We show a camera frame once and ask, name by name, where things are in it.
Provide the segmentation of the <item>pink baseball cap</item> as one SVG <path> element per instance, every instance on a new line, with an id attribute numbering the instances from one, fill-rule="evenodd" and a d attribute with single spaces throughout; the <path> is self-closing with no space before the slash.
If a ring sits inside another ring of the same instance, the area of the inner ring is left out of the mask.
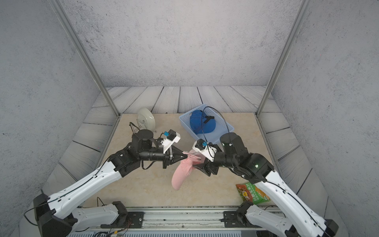
<path id="1" fill-rule="evenodd" d="M 191 174 L 191 172 L 195 169 L 193 166 L 197 164 L 204 163 L 205 160 L 191 160 L 188 157 L 182 161 L 176 168 L 172 180 L 171 185 L 175 190 L 179 190 L 185 179 Z"/>

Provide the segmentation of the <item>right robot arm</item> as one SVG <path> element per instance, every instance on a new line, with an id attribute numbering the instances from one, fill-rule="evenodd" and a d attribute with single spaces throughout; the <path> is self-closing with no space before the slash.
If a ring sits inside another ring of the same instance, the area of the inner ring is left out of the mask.
<path id="1" fill-rule="evenodd" d="M 208 176 L 220 167 L 228 168 L 254 184 L 283 212 L 280 217 L 245 201 L 236 211 L 243 226 L 259 226 L 278 237 L 334 237 L 339 229 L 332 219 L 324 219 L 308 207 L 284 182 L 273 165 L 262 155 L 248 152 L 240 136 L 229 132 L 221 136 L 222 148 L 199 139 L 193 150 L 205 156 L 195 168 Z"/>

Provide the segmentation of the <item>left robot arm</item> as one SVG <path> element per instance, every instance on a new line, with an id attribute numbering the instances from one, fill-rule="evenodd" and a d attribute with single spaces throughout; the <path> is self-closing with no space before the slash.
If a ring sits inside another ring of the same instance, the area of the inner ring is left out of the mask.
<path id="1" fill-rule="evenodd" d="M 180 141 L 180 134 L 169 130 L 163 138 L 154 139 L 152 131 L 139 130 L 132 141 L 117 151 L 96 170 L 50 196 L 40 194 L 33 200 L 33 211 L 40 235 L 43 237 L 66 237 L 75 231 L 94 226 L 124 228 L 130 224 L 126 207 L 120 201 L 111 204 L 81 208 L 98 191 L 124 178 L 138 169 L 144 161 L 162 162 L 167 168 L 187 156 L 173 144 Z"/>

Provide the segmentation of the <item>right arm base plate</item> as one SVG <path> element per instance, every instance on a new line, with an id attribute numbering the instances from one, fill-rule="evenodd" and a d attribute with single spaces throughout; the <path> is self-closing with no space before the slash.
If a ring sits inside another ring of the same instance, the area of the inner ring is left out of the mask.
<path id="1" fill-rule="evenodd" d="M 250 223 L 246 215 L 237 211 L 224 211 L 221 222 L 224 223 L 225 228 L 260 228 Z"/>

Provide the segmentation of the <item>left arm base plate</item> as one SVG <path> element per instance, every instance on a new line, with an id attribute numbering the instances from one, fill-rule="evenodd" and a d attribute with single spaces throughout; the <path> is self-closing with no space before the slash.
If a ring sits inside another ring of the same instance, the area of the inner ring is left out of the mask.
<path id="1" fill-rule="evenodd" d="M 111 224 L 102 224 L 100 227 L 102 229 L 141 229 L 143 224 L 145 212 L 126 212 L 118 216 L 118 218 Z"/>

